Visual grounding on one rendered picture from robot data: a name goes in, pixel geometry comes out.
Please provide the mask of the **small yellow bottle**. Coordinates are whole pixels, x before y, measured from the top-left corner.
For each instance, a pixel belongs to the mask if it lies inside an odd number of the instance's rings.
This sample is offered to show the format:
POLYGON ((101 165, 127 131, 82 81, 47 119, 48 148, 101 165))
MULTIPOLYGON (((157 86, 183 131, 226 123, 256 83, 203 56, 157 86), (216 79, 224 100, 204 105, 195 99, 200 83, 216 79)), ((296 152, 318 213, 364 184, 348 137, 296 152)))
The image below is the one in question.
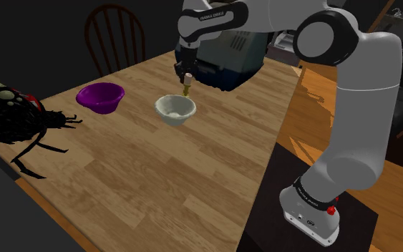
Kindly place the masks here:
POLYGON ((191 73, 185 73, 183 77, 183 96, 189 96, 189 89, 191 87, 191 82, 193 80, 193 76, 191 73))

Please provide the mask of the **dark blue box appliance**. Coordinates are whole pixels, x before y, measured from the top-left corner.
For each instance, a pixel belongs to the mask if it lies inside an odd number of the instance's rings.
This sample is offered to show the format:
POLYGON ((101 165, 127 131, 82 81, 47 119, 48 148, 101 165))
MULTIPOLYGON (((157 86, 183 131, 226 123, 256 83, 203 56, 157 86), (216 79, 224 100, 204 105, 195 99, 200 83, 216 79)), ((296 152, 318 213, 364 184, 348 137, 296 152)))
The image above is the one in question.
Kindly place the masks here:
POLYGON ((215 39, 202 41, 195 79, 222 91, 234 90, 263 66, 272 36, 272 32, 223 31, 215 39))

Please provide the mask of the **white bowl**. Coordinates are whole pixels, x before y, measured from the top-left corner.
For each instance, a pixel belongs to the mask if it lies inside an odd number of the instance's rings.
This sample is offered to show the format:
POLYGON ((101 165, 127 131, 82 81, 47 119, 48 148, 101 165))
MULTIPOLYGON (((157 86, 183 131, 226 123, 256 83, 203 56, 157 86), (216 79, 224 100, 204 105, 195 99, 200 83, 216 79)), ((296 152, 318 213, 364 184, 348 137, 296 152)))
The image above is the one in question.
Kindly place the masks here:
POLYGON ((170 126, 182 125, 197 110, 194 101, 178 94, 169 94, 159 98, 154 103, 154 108, 161 120, 170 126))

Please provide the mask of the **dark wooden chair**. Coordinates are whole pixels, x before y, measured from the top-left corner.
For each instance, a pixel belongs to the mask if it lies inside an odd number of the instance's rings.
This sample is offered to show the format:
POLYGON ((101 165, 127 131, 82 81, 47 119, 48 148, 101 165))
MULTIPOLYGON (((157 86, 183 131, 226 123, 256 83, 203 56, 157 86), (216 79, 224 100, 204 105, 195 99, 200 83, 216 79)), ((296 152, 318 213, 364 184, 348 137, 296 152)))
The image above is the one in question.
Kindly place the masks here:
POLYGON ((103 4, 90 12, 84 40, 101 77, 146 60, 143 26, 132 11, 119 4, 103 4))

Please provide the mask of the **purple bowl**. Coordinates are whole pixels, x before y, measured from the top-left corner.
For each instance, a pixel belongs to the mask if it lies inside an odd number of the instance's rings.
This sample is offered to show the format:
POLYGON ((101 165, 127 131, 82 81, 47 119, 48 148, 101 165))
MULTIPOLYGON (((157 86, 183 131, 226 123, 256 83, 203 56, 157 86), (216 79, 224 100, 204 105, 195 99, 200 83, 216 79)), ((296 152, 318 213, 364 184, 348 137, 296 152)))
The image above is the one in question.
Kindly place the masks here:
POLYGON ((76 95, 76 101, 83 107, 101 115, 107 115, 117 109, 125 96, 124 89, 111 82, 89 84, 76 95))

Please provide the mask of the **wooden table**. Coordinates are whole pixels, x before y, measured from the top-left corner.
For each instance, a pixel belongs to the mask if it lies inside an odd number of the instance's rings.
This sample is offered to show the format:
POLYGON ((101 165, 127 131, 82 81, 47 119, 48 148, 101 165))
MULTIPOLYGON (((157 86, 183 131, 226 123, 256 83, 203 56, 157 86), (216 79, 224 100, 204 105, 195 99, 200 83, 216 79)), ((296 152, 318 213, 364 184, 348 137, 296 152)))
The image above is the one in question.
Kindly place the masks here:
POLYGON ((102 252, 235 252, 300 77, 266 59, 232 92, 193 82, 196 113, 165 124, 155 101, 179 94, 172 52, 106 76, 125 89, 115 112, 77 104, 77 89, 44 106, 78 116, 49 130, 21 161, 24 176, 102 252))

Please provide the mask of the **dark robot stand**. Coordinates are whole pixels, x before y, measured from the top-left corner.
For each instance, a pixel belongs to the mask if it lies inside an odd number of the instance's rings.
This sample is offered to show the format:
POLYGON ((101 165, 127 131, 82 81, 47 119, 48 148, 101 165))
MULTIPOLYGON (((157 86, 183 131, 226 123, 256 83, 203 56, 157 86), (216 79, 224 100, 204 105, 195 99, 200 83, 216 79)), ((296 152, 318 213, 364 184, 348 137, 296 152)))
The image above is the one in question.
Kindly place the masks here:
POLYGON ((339 235, 329 247, 290 224, 283 216, 280 192, 309 168, 275 144, 236 252, 369 252, 378 214, 349 193, 339 196, 339 235))

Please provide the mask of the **black spider toy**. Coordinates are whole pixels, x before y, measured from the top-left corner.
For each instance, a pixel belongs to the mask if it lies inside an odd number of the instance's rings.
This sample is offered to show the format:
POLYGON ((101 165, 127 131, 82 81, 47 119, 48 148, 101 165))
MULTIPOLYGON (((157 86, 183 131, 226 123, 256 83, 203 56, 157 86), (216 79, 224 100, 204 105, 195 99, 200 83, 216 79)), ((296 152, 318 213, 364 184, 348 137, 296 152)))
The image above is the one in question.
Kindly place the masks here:
POLYGON ((31 142, 11 160, 22 173, 42 179, 41 175, 26 168, 20 157, 36 146, 65 153, 66 150, 41 143, 41 139, 49 129, 70 128, 73 123, 78 122, 75 115, 67 117, 61 111, 46 110, 34 96, 0 83, 0 143, 13 145, 27 140, 31 142))

